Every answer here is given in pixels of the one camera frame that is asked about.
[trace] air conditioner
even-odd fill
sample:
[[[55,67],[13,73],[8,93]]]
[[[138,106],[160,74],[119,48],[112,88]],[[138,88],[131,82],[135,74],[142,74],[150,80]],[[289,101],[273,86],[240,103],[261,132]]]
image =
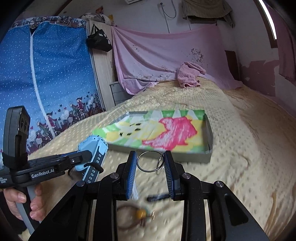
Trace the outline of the air conditioner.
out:
[[[142,0],[124,0],[127,4],[131,4],[133,2],[138,2],[138,1],[142,1]]]

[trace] window frame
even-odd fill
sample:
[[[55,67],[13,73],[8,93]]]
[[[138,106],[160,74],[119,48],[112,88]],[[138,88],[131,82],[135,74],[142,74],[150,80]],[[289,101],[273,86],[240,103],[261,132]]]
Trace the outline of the window frame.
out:
[[[270,23],[268,21],[268,18],[266,16],[266,13],[264,12],[263,10],[263,7],[261,6],[260,2],[258,0],[253,0],[254,3],[256,4],[259,12],[260,12],[260,15],[263,19],[263,22],[264,22],[264,25],[265,25],[265,28],[266,28],[266,31],[267,31],[267,35],[268,35],[268,38],[269,38],[269,43],[270,43],[270,47],[271,48],[277,48],[277,40],[274,39],[274,35],[272,33],[272,29],[271,29],[271,26],[270,26]]]

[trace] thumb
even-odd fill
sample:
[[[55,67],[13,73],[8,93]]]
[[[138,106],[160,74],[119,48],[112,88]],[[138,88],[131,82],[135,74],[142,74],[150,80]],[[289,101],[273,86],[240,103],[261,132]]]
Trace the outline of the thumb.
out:
[[[3,190],[6,201],[25,203],[27,201],[26,195],[14,188],[7,188]]]

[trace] screw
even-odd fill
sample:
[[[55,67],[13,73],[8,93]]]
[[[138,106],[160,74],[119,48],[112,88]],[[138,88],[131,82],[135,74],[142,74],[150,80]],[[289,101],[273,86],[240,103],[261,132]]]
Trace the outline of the screw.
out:
[[[191,177],[191,175],[189,173],[183,173],[182,177],[184,177],[185,179],[189,179]]]
[[[216,182],[216,186],[217,186],[217,187],[220,187],[220,188],[221,188],[221,187],[224,187],[224,183],[221,182],[221,181],[217,181],[217,182]]]
[[[78,187],[83,187],[84,184],[85,184],[85,181],[78,181],[78,182],[76,182],[76,185],[77,185]]]
[[[116,178],[119,177],[119,174],[116,173],[116,172],[114,172],[114,173],[111,173],[111,174],[110,174],[110,177],[111,177],[112,179],[116,179]]]

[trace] window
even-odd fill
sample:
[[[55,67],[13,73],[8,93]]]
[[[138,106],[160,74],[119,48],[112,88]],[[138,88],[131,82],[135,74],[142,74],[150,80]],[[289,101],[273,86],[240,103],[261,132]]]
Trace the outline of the window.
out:
[[[265,24],[266,30],[267,30],[267,34],[268,34],[268,38],[269,38],[269,42],[270,42],[270,47],[271,48],[277,48],[277,36],[276,36],[276,29],[274,27],[274,22],[268,12],[268,9],[265,5],[265,3],[263,2],[263,0],[254,0],[260,14],[261,17],[263,19],[263,22]]]

